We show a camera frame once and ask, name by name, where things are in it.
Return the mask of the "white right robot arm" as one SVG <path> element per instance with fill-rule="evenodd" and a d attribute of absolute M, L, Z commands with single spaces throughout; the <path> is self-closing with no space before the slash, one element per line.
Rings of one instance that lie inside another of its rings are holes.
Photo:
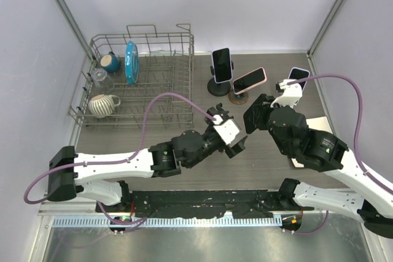
<path fill-rule="evenodd" d="M 392 195 L 367 177 L 364 164 L 332 133 L 312 129 L 303 114 L 289 106 L 271 107 L 273 97 L 261 94 L 243 115 L 247 134 L 268 131 L 282 155 L 305 168 L 339 180 L 352 193 L 338 193 L 295 179 L 284 179 L 277 201 L 285 210 L 315 207 L 353 218 L 369 231 L 392 238 Z"/>

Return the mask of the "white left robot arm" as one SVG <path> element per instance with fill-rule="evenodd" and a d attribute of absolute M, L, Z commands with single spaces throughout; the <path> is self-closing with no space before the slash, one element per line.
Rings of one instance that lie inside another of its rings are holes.
<path fill-rule="evenodd" d="M 131 204 L 127 177 L 157 178 L 179 175 L 214 152 L 233 158 L 244 149 L 245 139 L 236 142 L 241 128 L 222 104 L 208 109 L 214 119 L 206 119 L 203 134 L 186 130 L 170 141 L 138 152 L 93 155 L 77 153 L 73 146 L 62 147 L 49 163 L 47 199 L 69 201 L 76 197 L 98 201 L 117 212 Z"/>

